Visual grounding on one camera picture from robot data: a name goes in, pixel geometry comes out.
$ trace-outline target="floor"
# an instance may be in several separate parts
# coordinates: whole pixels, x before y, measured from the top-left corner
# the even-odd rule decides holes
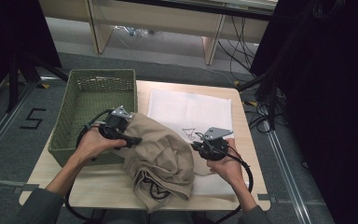
[[[183,67],[201,69],[209,74],[208,78],[222,78],[225,81],[228,81],[228,85],[233,85],[234,80],[243,83],[250,79],[249,73],[237,63],[231,63],[230,58],[220,47],[216,50],[213,64],[206,65],[200,36],[170,34],[160,31],[153,31],[153,34],[151,34],[150,31],[145,30],[138,30],[138,33],[135,36],[130,36],[123,28],[118,27],[113,32],[103,54],[97,55],[94,53],[92,40],[90,38],[90,28],[87,23],[63,21],[51,18],[47,18],[47,21],[57,51],[62,57],[66,54],[71,54],[78,55],[79,57],[90,56],[101,62],[120,59],[145,63],[177,64]],[[234,48],[232,48],[226,40],[221,40],[221,43],[225,49],[233,52]],[[237,42],[232,41],[231,44],[236,46]],[[256,53],[257,44],[248,43],[247,47],[252,53]],[[244,62],[244,58],[241,58],[242,56],[239,53],[237,53],[236,56]],[[53,88],[59,93],[58,95],[38,95],[38,97],[62,97],[64,86],[57,85],[53,86]],[[253,101],[253,91],[254,90],[243,92],[241,96],[242,99],[244,101]],[[7,91],[5,91],[4,88],[4,90],[0,92],[0,100],[3,100],[5,94],[7,94]],[[5,107],[5,104],[0,104],[0,118],[5,115]],[[251,122],[256,118],[254,113],[252,113],[255,112],[255,107],[245,105],[244,109],[247,112],[248,122]],[[305,214],[309,216],[309,218],[302,218],[301,213],[299,214],[295,207],[296,202],[293,200],[293,192],[287,188],[287,179],[283,175],[284,167],[282,168],[282,163],[278,160],[277,149],[274,149],[271,146],[270,136],[266,133],[260,133],[256,128],[253,128],[251,132],[254,138],[255,148],[258,159],[260,160],[263,176],[265,178],[268,196],[271,200],[271,208],[267,211],[268,217],[273,223],[334,223],[317,186],[313,182],[312,176],[301,164],[301,152],[291,135],[290,128],[285,125],[284,119],[279,119],[277,122],[281,124],[277,125],[276,134],[280,141],[281,151],[286,158],[286,168],[289,169],[289,173],[295,181],[298,194],[304,201]],[[41,135],[44,136],[42,137],[43,141],[43,139],[48,136],[48,133],[41,133]],[[3,144],[9,146],[10,137],[6,136],[3,142]],[[4,158],[0,158],[0,161],[7,161],[7,156],[5,157],[2,154],[3,153],[1,153],[0,157]],[[36,155],[33,156],[33,158],[37,158],[37,153],[35,152],[34,154]],[[24,162],[26,159],[14,155],[12,160]],[[0,169],[10,169],[10,167],[2,168],[1,166],[2,164],[0,164]],[[2,205],[2,210],[4,212],[10,211],[11,206],[18,206],[16,204],[18,196],[13,194],[13,184],[20,184],[21,181],[26,181],[28,178],[25,172],[13,172],[13,174],[4,174],[0,176],[0,179],[10,180],[13,179],[12,176],[19,176],[19,178],[17,178],[19,179],[18,182],[9,181],[0,185],[0,198],[5,197],[11,199],[9,203]],[[222,212],[207,213],[207,217],[212,220],[217,220],[224,214],[225,213]],[[76,220],[66,211],[63,211],[58,223],[81,222]],[[236,220],[235,218],[232,218],[225,223],[236,223]]]

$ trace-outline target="hand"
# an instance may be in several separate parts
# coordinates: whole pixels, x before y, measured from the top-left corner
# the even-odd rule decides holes
[[[241,156],[236,153],[235,140],[228,138],[226,141],[230,146],[227,151],[228,154],[240,158]],[[206,165],[211,167],[212,172],[217,172],[231,186],[238,181],[243,182],[241,164],[228,156],[220,161],[207,161]]]
[[[74,155],[80,162],[87,162],[93,158],[97,158],[108,148],[124,147],[127,142],[122,139],[111,140],[101,136],[98,127],[92,127],[82,137]]]

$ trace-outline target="beige cloth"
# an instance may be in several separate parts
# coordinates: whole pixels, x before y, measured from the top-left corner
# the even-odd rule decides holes
[[[124,169],[134,178],[135,194],[145,203],[148,212],[164,206],[173,195],[188,200],[194,180],[190,146],[177,133],[142,114],[134,116],[124,134],[143,138],[138,146],[129,149]],[[150,195],[150,190],[157,197],[164,196],[159,191],[166,190],[170,194],[157,200]]]

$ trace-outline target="person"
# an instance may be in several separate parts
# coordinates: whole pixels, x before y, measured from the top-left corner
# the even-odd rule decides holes
[[[236,150],[234,139],[228,139],[227,141],[232,147],[228,153],[237,156],[233,151]],[[54,179],[45,189],[35,189],[17,215],[10,220],[10,223],[53,223],[64,203],[64,195],[71,188],[77,175],[87,162],[97,158],[108,148],[124,147],[126,144],[126,141],[121,139],[106,139],[100,135],[98,127],[92,127],[83,136],[75,153],[69,158],[68,162],[57,173]],[[217,172],[234,189],[243,212],[239,219],[240,224],[270,223],[267,215],[255,203],[254,198],[243,182],[241,165],[238,162],[225,157],[221,161],[207,161],[207,165],[211,168],[211,171]],[[107,218],[104,221],[116,224],[137,223],[137,221],[142,220],[147,223],[146,219],[124,220],[123,215],[125,214],[129,214],[129,217],[137,217],[133,214],[131,215],[131,212],[133,211],[128,211],[128,213],[121,211],[119,221],[111,220],[111,222],[107,222],[109,221]],[[188,214],[188,212],[157,211],[155,213],[152,215],[158,220],[158,223],[192,222],[190,215],[182,216],[182,213]]]

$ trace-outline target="gray carpet floor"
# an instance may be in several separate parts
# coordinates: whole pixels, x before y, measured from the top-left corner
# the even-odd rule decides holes
[[[68,73],[71,69],[79,68],[132,68],[136,71],[137,79],[164,81],[174,83],[233,87],[232,82],[237,80],[229,72],[207,71],[200,68],[190,68],[179,65],[166,65],[157,63],[141,63],[134,61],[106,59],[100,57],[80,56],[60,53],[62,71]],[[39,69],[42,76],[52,77],[43,69]],[[245,74],[234,74],[243,80],[252,77]],[[57,80],[49,82],[47,89],[36,88],[25,101],[20,113],[14,119],[7,133],[0,142],[0,180],[10,183],[26,182],[34,165],[48,140],[48,136],[56,122],[62,102],[65,83]],[[245,101],[254,100],[253,91],[245,91],[241,98]],[[8,86],[0,90],[0,119],[5,115],[8,101]],[[34,126],[35,121],[26,120],[33,108],[43,108],[46,111],[35,111],[34,117],[42,119],[35,130],[22,129],[21,126]],[[245,111],[255,111],[253,106],[245,106]],[[253,113],[246,113],[248,122],[254,119]],[[277,119],[284,124],[284,119]],[[309,171],[301,165],[303,160],[301,152],[293,139],[290,127],[276,125],[277,135],[297,186],[310,212],[313,223],[334,223],[324,200],[315,185]],[[266,133],[260,133],[256,128],[251,130],[255,142],[255,149],[265,178],[268,195],[273,199],[267,215],[273,223],[298,223],[295,209],[290,200],[288,191],[282,179],[282,174]],[[20,195],[10,185],[0,186],[0,223],[9,223],[10,217],[20,209],[18,202]],[[90,208],[79,210],[84,215],[90,215]],[[227,212],[208,212],[207,217],[217,220]],[[225,223],[236,223],[237,217]],[[65,208],[59,216],[58,223],[83,223],[73,217]]]

